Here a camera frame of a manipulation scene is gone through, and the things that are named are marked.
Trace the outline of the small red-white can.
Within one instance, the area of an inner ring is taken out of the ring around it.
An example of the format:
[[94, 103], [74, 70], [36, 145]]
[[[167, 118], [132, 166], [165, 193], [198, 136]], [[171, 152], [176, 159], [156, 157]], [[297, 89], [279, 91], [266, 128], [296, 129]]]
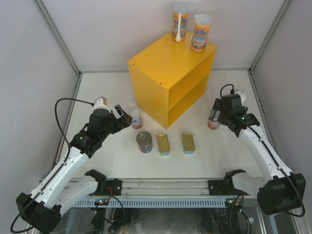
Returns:
[[140, 129], [143, 127], [143, 121], [141, 116], [141, 110], [139, 108], [135, 108], [130, 113], [132, 117], [131, 125], [134, 129]]
[[217, 130], [220, 126], [220, 123], [215, 119], [208, 119], [208, 127], [211, 130]]

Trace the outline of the round tomato tin can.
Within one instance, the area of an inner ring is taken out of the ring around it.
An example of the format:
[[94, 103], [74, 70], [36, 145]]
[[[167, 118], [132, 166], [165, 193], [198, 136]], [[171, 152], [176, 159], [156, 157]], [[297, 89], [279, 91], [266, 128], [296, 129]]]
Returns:
[[142, 153], [149, 153], [153, 149], [152, 136], [149, 132], [139, 132], [136, 136], [136, 141]]

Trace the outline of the tall can with white spoon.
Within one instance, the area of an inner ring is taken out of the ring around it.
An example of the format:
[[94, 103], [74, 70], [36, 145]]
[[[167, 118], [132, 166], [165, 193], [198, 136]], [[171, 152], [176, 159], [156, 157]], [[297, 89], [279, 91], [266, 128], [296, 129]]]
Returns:
[[185, 40], [187, 31], [188, 7], [184, 4], [177, 4], [173, 8], [172, 39], [175, 42]]

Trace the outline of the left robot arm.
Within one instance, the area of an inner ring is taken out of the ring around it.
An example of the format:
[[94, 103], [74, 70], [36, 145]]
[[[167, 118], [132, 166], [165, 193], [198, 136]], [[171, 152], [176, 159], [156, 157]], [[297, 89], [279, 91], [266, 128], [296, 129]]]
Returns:
[[94, 107], [88, 123], [70, 142], [68, 153], [35, 189], [17, 197], [19, 217], [31, 227], [49, 234], [61, 217], [85, 196], [105, 193], [106, 176], [95, 169], [87, 171], [76, 185], [70, 188], [66, 188], [66, 185], [76, 171], [102, 147], [109, 135], [131, 126], [132, 117], [119, 105], [115, 109], [119, 118], [104, 104]]

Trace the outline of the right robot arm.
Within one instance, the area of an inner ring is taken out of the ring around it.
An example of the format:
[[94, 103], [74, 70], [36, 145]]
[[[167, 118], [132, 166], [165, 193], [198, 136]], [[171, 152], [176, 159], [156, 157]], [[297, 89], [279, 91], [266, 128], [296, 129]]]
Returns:
[[225, 191], [231, 195], [246, 192], [256, 198], [267, 215], [289, 214], [291, 210], [301, 208], [300, 217], [303, 217], [306, 179], [301, 173], [295, 174], [278, 156], [256, 116], [243, 106], [241, 96], [229, 94], [216, 98], [209, 118], [227, 126], [244, 143], [263, 175], [260, 180], [244, 170], [229, 172], [231, 178], [224, 182]]

